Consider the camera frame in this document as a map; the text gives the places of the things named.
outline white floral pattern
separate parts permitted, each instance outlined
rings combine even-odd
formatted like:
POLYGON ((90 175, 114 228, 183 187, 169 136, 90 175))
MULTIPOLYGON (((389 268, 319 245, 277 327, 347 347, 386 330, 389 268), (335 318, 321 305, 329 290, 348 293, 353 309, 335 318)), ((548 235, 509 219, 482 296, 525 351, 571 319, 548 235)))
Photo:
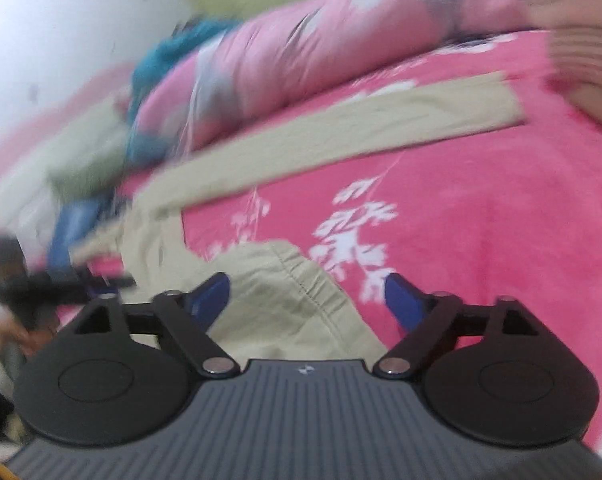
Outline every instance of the white floral pattern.
POLYGON ((395 65, 390 68, 386 68, 385 70, 379 70, 378 72, 372 72, 371 74, 364 75, 356 79, 351 85, 351 88, 357 88, 359 86, 366 86, 375 81, 388 81, 392 80, 401 75, 404 70, 408 70, 417 66, 424 64, 427 61, 426 57, 417 57, 415 59, 410 59, 401 64, 395 65))
POLYGON ((502 34, 487 40, 466 41, 461 44, 450 44, 435 50, 435 56, 446 56, 448 54, 481 54, 495 49, 499 43, 509 43, 516 40, 516 34, 502 34))
POLYGON ((410 90, 410 89, 414 88, 416 85, 417 85, 416 79, 407 79, 405 81, 397 81, 395 83, 391 83, 389 85, 383 86, 373 92, 367 92, 367 91, 357 92, 355 94, 352 94, 350 97, 347 97, 347 98, 339 101, 334 106, 341 106, 341 105, 348 104, 348 103, 354 103, 356 101, 360 101, 361 99, 365 99, 366 97, 373 97, 376 95, 391 94, 392 92, 401 92, 403 90, 410 90))
POLYGON ((365 201, 333 212, 313 232, 320 242, 308 252, 313 261, 340 282, 348 278, 348 270, 352 266, 359 268, 364 274, 359 293, 359 300, 363 303, 383 303, 385 278, 394 272, 393 268, 386 266, 387 244, 366 244, 360 240, 362 227, 378 226, 398 216, 396 204, 371 199, 374 184, 380 183, 391 167, 383 174, 357 180, 336 193, 333 205, 359 199, 365 201))
POLYGON ((226 243, 220 241, 212 242, 206 249, 206 259, 212 260, 219 254, 236 247, 236 245, 252 242, 258 233, 258 223, 261 218, 270 212, 271 203, 258 194, 258 188, 254 188, 247 198, 244 210, 237 211, 230 218, 230 225, 234 234, 226 243))

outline gray ribbed plate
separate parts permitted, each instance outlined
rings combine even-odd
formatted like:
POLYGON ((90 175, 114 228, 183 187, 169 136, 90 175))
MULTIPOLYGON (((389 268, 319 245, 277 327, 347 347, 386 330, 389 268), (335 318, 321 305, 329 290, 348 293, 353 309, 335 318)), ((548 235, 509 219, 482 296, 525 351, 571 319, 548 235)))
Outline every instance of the gray ribbed plate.
POLYGON ((577 442, 489 447, 444 426, 407 383, 362 362, 254 361, 204 384, 170 425, 109 449, 36 439, 8 464, 22 480, 600 480, 577 442))

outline blue cloth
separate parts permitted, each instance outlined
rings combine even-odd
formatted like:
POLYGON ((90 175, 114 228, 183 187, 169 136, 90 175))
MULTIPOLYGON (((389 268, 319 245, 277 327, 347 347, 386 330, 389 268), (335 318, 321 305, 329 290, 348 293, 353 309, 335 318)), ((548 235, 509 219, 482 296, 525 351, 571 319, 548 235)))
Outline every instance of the blue cloth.
POLYGON ((140 134, 133 127, 127 139, 127 163, 133 168, 147 168, 164 160, 172 144, 161 137, 140 134))
POLYGON ((47 268, 70 266, 70 247, 83 240, 97 224, 98 216, 111 203, 103 196, 71 202, 63 206, 56 221, 52 243, 47 250, 47 268))
POLYGON ((201 20, 174 38, 159 43, 136 66, 132 74, 132 102, 127 114, 128 123, 134 123, 143 100, 181 59, 201 44, 240 23, 236 20, 201 20))

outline white wall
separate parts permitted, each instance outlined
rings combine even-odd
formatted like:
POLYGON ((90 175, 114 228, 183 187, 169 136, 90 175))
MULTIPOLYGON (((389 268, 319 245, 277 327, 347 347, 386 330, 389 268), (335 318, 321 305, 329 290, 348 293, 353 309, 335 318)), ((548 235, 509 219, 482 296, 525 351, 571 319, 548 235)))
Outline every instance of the white wall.
POLYGON ((0 0, 0 132, 140 58, 191 13, 186 0, 0 0))

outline black round disc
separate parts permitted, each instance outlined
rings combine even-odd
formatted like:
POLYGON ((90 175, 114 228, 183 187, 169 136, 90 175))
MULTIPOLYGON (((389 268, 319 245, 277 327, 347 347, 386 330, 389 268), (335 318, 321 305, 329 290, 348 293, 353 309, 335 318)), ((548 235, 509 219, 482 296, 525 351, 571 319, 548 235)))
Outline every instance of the black round disc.
POLYGON ((500 446, 544 446, 578 438, 598 403, 590 372, 540 338, 481 342, 434 362, 423 380, 447 424, 500 446))
POLYGON ((155 348, 109 334, 54 341, 23 368, 15 406, 47 438, 114 446, 164 426, 190 393, 184 365, 155 348))

